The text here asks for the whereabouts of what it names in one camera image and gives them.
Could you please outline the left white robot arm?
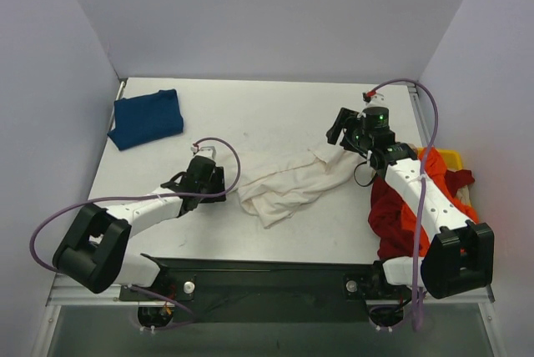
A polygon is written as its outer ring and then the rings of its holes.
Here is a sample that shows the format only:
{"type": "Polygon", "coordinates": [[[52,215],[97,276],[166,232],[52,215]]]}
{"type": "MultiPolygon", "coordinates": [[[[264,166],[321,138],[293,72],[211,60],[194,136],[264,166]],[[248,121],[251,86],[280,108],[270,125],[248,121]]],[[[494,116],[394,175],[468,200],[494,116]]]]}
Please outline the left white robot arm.
{"type": "Polygon", "coordinates": [[[148,299],[161,299],[169,289],[163,265],[130,253],[128,241],[201,203],[226,200],[224,191],[224,169],[211,158],[194,156],[186,171],[161,184],[149,199],[83,206],[53,255],[53,267],[95,294],[113,284],[136,285],[148,299]]]}

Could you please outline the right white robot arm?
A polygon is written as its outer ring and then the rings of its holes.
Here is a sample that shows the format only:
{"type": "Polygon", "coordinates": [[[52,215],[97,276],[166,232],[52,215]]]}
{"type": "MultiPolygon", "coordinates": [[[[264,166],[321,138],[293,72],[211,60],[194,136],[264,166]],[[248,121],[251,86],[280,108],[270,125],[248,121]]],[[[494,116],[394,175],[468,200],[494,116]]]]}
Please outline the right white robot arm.
{"type": "Polygon", "coordinates": [[[342,108],[326,133],[329,144],[359,154],[421,221],[430,242],[424,257],[389,259],[370,276],[370,289],[388,297],[399,286],[422,287],[436,299],[485,288],[493,279],[495,236],[438,188],[421,159],[395,139],[385,107],[342,108]]]}

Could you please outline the cream white t shirt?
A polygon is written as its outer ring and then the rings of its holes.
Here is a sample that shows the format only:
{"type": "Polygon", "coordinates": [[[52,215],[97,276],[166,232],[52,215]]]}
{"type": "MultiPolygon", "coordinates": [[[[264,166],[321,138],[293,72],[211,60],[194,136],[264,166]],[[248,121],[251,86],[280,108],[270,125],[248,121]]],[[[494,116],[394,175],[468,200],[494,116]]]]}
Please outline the cream white t shirt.
{"type": "Polygon", "coordinates": [[[346,183],[361,161],[329,144],[281,155],[247,153],[237,185],[240,206],[267,229],[346,183]]]}

